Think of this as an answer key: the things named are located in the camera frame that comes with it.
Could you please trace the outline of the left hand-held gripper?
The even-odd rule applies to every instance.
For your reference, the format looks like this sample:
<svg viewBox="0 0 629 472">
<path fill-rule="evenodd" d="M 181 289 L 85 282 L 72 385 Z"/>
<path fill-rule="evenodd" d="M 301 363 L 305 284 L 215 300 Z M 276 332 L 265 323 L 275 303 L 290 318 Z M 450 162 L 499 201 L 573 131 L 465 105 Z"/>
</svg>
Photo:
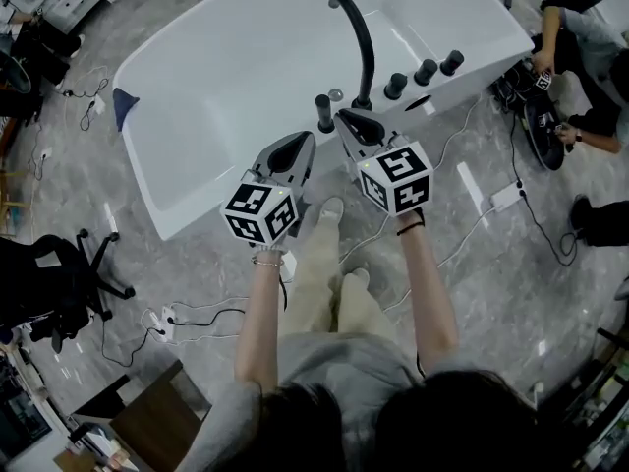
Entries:
<svg viewBox="0 0 629 472">
<path fill-rule="evenodd" d="M 229 194 L 220 214 L 235 238 L 250 245 L 275 245 L 285 236 L 297 237 L 310 206 L 303 194 L 315 150 L 313 133 L 293 133 L 266 147 L 253 169 L 228 169 Z"/>
</svg>

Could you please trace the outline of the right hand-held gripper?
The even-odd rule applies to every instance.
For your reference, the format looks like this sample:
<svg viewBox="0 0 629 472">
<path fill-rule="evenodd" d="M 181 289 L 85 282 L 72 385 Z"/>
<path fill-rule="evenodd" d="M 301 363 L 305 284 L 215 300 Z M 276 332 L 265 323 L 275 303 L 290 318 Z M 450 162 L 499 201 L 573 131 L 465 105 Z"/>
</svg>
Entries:
<svg viewBox="0 0 629 472">
<path fill-rule="evenodd" d="M 398 133 L 384 139 L 384 126 L 374 115 L 340 109 L 334 124 L 352 181 L 374 205 L 398 217 L 431 200 L 434 168 L 419 142 Z"/>
</svg>

